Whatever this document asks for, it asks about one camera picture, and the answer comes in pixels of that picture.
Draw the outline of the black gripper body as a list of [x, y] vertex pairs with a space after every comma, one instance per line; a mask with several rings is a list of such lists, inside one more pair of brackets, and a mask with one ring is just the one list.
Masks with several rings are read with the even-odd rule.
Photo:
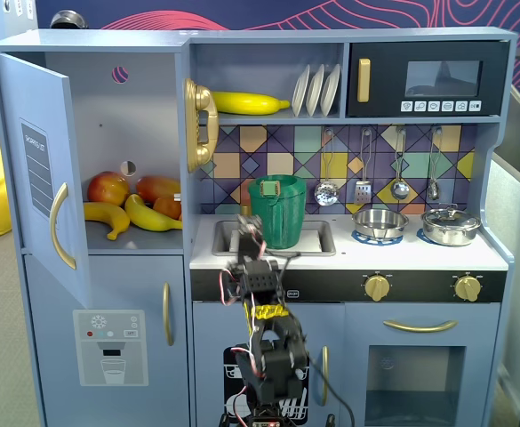
[[238, 248], [236, 259], [238, 263], [255, 262], [259, 260], [266, 250], [266, 242], [258, 231], [238, 231]]

